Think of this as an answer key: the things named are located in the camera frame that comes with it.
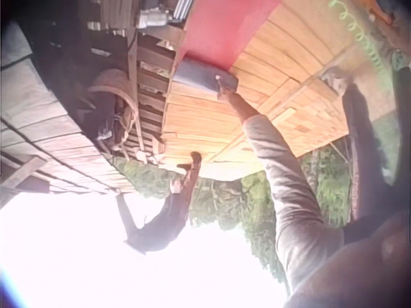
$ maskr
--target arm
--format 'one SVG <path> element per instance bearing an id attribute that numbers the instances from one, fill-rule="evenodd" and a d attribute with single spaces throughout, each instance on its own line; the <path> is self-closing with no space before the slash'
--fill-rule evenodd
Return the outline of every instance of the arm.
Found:
<path id="1" fill-rule="evenodd" d="M 243 123 L 270 183 L 276 216 L 276 250 L 293 288 L 344 243 L 327 227 L 300 165 L 280 132 L 238 94 L 222 91 Z"/>

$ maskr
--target red panel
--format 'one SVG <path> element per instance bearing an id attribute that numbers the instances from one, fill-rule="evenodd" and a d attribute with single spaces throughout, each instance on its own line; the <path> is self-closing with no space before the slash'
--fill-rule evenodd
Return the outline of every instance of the red panel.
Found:
<path id="1" fill-rule="evenodd" d="M 281 0 L 196 0 L 184 55 L 228 70 Z"/>

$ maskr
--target person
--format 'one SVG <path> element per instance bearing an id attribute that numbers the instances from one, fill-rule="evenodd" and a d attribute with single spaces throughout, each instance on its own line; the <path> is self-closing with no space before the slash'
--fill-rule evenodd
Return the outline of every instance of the person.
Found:
<path id="1" fill-rule="evenodd" d="M 238 115 L 270 184 L 277 221 L 275 248 L 292 290 L 285 307 L 411 307 L 409 127 L 400 125 L 398 181 L 387 187 L 365 98 L 353 79 L 330 75 L 341 81 L 337 90 L 344 92 L 344 112 L 358 150 L 359 194 L 363 189 L 363 217 L 342 228 L 324 223 L 315 195 L 280 132 L 218 79 L 218 98 Z M 399 80 L 394 85 L 398 110 L 403 112 L 399 120 L 410 124 L 411 71 L 406 67 L 393 75 L 394 82 Z"/>
<path id="2" fill-rule="evenodd" d="M 117 195 L 117 205 L 123 222 L 129 246 L 146 255 L 147 252 L 156 252 L 165 249 L 174 241 L 186 226 L 189 206 L 198 174 L 201 168 L 201 154 L 192 152 L 192 164 L 181 164 L 186 170 L 183 180 L 171 181 L 170 194 L 158 215 L 151 221 L 137 228 L 130 209 L 124 199 L 124 194 Z"/>

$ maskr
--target sleeve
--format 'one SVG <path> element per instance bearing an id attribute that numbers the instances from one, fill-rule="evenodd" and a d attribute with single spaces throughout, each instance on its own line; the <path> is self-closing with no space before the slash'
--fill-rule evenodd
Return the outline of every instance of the sleeve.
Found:
<path id="1" fill-rule="evenodd" d="M 344 244 L 341 228 L 324 224 L 317 200 L 281 133 L 265 115 L 243 124 L 270 183 L 275 248 L 292 289 Z"/>

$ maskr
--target bright sky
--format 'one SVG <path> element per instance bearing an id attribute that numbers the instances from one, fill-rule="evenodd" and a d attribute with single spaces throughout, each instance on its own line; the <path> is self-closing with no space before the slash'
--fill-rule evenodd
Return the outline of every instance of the bright sky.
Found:
<path id="1" fill-rule="evenodd" d="M 161 200 L 128 195 L 137 225 Z M 0 267 L 29 308 L 282 307 L 241 230 L 187 228 L 162 252 L 126 244 L 113 196 L 20 194 L 0 211 Z"/>

